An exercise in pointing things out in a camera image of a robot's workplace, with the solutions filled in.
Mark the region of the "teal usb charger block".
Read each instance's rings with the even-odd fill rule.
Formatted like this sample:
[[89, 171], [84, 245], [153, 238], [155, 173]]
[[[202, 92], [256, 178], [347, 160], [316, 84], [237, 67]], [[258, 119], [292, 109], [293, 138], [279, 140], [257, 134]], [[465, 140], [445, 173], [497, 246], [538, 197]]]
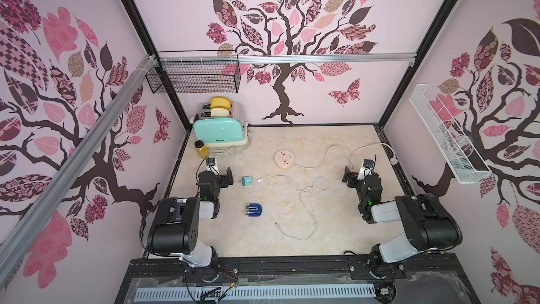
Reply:
[[240, 183], [243, 187], [249, 187], [253, 184], [253, 178], [250, 176], [243, 176], [240, 179]]

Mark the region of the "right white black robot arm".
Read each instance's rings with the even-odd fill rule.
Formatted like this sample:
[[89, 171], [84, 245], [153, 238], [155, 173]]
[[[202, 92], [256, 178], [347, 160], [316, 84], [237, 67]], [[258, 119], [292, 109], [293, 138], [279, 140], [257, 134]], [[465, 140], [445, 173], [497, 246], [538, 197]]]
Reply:
[[368, 259], [371, 272], [428, 251], [446, 251], [461, 244], [463, 234], [455, 219], [432, 194], [396, 196], [382, 201], [382, 179], [363, 167], [358, 173], [345, 167], [342, 182], [355, 189], [358, 209], [368, 224], [399, 222], [404, 232], [373, 246]]

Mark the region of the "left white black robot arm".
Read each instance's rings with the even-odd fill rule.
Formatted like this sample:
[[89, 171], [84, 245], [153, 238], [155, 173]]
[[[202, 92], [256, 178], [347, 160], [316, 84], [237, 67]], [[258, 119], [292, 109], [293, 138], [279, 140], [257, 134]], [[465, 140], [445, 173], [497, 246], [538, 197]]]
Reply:
[[201, 220], [214, 220], [220, 210], [219, 195], [233, 184], [228, 167], [224, 175], [203, 171], [198, 175], [199, 194], [189, 198], [165, 198], [157, 204], [148, 235], [141, 239], [154, 256], [175, 257], [192, 268], [217, 269], [217, 252], [198, 238]]

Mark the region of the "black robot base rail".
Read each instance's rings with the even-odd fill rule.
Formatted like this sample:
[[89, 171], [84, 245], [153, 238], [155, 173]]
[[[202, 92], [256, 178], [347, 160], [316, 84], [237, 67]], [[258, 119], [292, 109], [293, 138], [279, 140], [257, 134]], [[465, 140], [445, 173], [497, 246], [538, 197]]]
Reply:
[[176, 259], [132, 260], [116, 303], [133, 303], [139, 288], [372, 284], [375, 298], [223, 301], [220, 303], [477, 303], [478, 296], [452, 253], [428, 253], [376, 272], [365, 255], [220, 258], [217, 269]]

